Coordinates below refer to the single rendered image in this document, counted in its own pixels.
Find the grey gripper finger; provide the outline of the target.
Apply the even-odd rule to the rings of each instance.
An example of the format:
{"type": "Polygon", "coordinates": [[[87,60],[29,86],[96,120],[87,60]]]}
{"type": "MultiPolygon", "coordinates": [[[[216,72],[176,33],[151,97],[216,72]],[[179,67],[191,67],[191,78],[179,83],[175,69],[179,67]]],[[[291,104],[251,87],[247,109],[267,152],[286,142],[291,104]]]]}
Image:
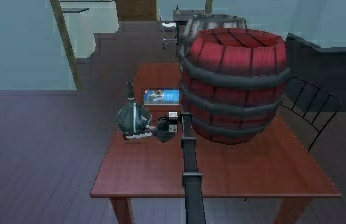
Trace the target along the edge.
{"type": "Polygon", "coordinates": [[[133,140],[133,139],[151,137],[154,135],[155,132],[156,132],[155,126],[147,126],[146,129],[142,133],[125,136],[125,139],[133,140]]]}

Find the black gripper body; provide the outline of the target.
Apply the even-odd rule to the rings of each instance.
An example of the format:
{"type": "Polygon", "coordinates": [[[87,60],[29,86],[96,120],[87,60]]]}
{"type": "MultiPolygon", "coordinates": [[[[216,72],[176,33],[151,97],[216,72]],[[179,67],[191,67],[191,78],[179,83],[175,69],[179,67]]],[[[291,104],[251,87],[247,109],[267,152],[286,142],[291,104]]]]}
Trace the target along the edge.
{"type": "Polygon", "coordinates": [[[169,131],[169,119],[167,117],[160,117],[157,121],[157,130],[154,136],[162,143],[170,141],[174,136],[174,132],[169,131]]]}

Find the dark grey bulbous vase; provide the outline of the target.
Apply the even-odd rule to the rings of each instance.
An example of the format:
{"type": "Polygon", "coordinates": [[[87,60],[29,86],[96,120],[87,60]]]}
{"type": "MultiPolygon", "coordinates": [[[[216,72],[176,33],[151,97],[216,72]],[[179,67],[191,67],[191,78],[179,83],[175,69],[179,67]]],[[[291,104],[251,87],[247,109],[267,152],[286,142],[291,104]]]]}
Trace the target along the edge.
{"type": "Polygon", "coordinates": [[[126,84],[127,101],[119,110],[116,117],[116,125],[123,136],[142,134],[151,122],[151,113],[135,99],[133,84],[126,84]]]}

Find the blue book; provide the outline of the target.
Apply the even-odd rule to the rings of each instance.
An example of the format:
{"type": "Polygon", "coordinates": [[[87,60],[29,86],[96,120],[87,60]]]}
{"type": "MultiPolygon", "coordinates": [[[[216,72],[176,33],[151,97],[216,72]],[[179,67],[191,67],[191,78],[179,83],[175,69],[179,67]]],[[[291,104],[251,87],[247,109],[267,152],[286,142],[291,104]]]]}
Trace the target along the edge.
{"type": "Polygon", "coordinates": [[[145,105],[178,105],[180,91],[176,89],[148,89],[143,96],[145,105]]]}

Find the red-brown wooden table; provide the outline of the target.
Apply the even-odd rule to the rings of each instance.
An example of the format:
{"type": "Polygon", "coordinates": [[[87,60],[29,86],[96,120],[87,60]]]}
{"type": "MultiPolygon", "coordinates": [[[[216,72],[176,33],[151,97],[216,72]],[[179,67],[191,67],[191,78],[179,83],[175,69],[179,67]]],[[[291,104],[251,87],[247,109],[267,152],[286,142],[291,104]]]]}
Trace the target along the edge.
{"type": "MultiPolygon", "coordinates": [[[[198,137],[196,155],[206,198],[281,198],[274,224],[294,224],[313,199],[340,195],[280,116],[245,144],[198,137]]],[[[133,224],[130,200],[183,197],[182,172],[179,136],[130,141],[115,131],[90,196],[108,198],[118,223],[133,224]]]]}

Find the red barrel with grey hoops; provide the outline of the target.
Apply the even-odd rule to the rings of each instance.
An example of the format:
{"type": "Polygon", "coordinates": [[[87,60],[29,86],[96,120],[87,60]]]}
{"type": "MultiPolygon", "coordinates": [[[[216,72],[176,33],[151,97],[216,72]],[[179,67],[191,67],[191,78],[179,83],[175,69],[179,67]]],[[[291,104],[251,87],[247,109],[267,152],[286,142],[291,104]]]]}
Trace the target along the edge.
{"type": "Polygon", "coordinates": [[[182,66],[181,107],[200,136],[217,143],[250,141],[274,119],[289,79],[282,37],[260,30],[199,32],[182,66]]]}

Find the dark grey side table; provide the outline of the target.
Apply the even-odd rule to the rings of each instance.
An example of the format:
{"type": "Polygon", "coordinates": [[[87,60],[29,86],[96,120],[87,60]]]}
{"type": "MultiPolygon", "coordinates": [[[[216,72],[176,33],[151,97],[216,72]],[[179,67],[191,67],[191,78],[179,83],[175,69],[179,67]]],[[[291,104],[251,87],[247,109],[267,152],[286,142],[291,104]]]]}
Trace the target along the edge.
{"type": "Polygon", "coordinates": [[[168,43],[174,43],[175,45],[179,44],[180,27],[184,26],[195,13],[196,10],[181,9],[179,6],[176,6],[173,9],[172,20],[164,20],[162,15],[159,15],[159,22],[162,26],[163,33],[162,48],[165,48],[168,43]],[[167,36],[168,32],[173,32],[174,37],[169,38],[167,36]]]}

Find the grey wooden barrel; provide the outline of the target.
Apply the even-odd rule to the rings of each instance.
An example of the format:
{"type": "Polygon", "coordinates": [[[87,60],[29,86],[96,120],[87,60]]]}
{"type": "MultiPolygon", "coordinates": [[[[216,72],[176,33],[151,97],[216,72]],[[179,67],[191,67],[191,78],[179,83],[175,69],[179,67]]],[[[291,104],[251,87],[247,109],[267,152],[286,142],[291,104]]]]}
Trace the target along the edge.
{"type": "Polygon", "coordinates": [[[198,14],[192,16],[179,38],[178,52],[186,55],[196,35],[203,30],[215,28],[247,28],[246,19],[226,14],[198,14]]]}

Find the brown wooden door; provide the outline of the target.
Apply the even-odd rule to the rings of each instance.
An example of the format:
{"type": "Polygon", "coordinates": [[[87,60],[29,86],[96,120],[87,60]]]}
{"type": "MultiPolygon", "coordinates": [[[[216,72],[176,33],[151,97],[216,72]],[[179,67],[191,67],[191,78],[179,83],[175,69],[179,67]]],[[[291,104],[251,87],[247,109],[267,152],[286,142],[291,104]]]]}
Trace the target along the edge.
{"type": "Polygon", "coordinates": [[[120,21],[156,21],[157,0],[115,0],[120,21]]]}

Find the black cabinet with grey top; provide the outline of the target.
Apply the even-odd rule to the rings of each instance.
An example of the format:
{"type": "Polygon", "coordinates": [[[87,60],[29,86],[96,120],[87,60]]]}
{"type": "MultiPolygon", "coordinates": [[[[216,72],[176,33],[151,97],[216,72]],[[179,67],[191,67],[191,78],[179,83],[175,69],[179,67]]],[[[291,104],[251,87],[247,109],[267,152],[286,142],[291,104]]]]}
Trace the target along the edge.
{"type": "Polygon", "coordinates": [[[341,99],[346,112],[346,47],[323,48],[295,34],[286,37],[291,75],[315,84],[341,99]]]}

